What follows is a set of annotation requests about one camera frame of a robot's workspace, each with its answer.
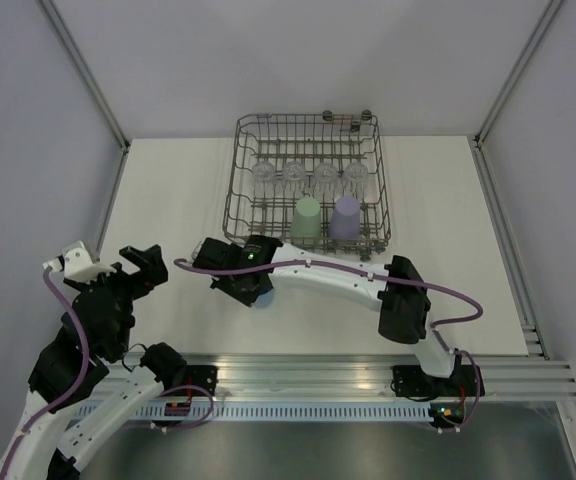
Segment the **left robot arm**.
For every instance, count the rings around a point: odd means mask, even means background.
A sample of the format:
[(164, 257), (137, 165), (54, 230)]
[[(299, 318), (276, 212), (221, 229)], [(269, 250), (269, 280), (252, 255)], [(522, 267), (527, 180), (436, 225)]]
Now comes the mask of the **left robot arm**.
[(124, 360), (135, 301), (169, 278), (159, 245), (126, 246), (119, 253), (135, 272), (100, 262), (81, 241), (44, 263), (43, 281), (65, 312), (30, 374), (22, 416), (0, 458), (0, 479), (79, 478), (104, 443), (158, 397), (183, 398), (167, 403), (163, 420), (148, 423), (159, 432), (200, 426), (214, 412), (216, 368), (191, 365), (160, 342), (144, 349), (120, 386), (91, 413), (73, 420), (110, 365)]

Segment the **blue plastic cup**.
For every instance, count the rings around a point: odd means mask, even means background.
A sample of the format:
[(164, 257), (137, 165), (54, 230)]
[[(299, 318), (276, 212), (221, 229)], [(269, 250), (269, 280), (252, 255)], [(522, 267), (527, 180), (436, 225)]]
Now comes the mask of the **blue plastic cup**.
[(274, 300), (274, 296), (275, 296), (275, 290), (274, 289), (270, 289), (266, 292), (264, 292), (263, 294), (259, 295), (254, 303), (254, 307), (255, 308), (267, 308), (269, 307), (273, 300)]

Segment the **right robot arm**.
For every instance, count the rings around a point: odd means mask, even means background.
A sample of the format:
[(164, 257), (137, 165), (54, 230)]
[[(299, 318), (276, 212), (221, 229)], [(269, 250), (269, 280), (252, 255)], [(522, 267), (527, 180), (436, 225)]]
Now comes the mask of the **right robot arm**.
[(395, 255), (385, 264), (334, 259), (252, 235), (242, 245), (203, 240), (189, 262), (177, 266), (208, 275), (211, 286), (246, 306), (276, 287), (296, 287), (348, 300), (378, 317), (378, 334), (404, 345), (414, 365), (395, 365), (390, 388), (398, 398), (430, 402), (485, 394), (480, 368), (463, 349), (451, 347), (439, 327), (473, 322), (483, 307), (471, 297), (425, 282), (412, 261)]

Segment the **green plastic cup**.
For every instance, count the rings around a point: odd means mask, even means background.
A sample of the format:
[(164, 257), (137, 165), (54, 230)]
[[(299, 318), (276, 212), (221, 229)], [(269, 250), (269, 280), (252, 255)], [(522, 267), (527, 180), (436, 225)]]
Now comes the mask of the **green plastic cup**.
[(295, 205), (290, 227), (293, 244), (314, 245), (321, 233), (321, 205), (310, 196), (299, 199)]

